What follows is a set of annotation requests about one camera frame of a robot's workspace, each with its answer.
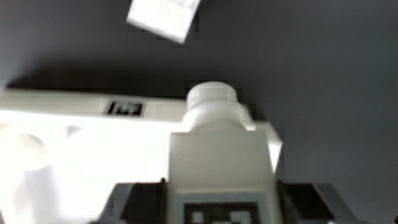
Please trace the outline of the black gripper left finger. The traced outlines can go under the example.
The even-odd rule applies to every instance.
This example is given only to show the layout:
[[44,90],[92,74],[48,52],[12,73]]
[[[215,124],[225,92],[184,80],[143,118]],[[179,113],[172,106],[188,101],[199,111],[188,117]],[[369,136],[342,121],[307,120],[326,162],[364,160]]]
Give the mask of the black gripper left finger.
[[167,181],[117,183],[94,224],[167,224]]

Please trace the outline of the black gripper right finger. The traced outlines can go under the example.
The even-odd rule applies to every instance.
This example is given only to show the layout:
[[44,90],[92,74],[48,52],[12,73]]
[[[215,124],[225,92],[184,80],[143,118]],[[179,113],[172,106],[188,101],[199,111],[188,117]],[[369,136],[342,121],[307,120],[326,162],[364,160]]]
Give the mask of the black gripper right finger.
[[282,224],[355,224],[335,188],[325,183],[277,181]]

